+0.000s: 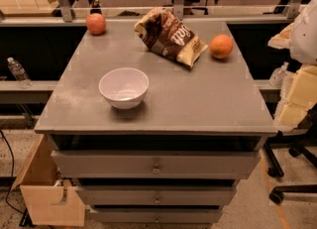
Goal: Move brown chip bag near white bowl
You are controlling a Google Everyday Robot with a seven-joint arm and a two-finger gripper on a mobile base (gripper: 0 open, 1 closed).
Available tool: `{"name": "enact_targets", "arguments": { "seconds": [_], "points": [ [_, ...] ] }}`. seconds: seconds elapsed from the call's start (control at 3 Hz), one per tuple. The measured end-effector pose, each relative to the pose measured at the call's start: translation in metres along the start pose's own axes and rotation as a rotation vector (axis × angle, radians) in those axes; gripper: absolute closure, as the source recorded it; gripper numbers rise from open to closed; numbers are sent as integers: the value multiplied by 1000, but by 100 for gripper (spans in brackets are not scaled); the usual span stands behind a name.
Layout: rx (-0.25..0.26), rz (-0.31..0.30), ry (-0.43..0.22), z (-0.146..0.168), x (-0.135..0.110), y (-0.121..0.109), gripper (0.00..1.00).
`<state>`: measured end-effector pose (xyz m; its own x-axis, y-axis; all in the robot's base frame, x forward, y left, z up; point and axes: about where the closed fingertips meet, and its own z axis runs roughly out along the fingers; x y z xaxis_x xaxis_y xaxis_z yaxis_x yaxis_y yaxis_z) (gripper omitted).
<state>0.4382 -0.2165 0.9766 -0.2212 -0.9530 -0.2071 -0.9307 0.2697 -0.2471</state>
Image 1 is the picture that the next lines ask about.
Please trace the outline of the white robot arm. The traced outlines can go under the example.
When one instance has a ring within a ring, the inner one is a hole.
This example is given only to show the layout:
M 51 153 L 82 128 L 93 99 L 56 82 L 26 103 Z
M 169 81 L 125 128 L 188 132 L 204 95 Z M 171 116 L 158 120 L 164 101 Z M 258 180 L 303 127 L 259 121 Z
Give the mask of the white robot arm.
M 274 128 L 289 132 L 317 104 L 317 0 L 311 0 L 268 45 L 279 50 L 289 49 L 294 60 L 285 71 L 273 116 Z

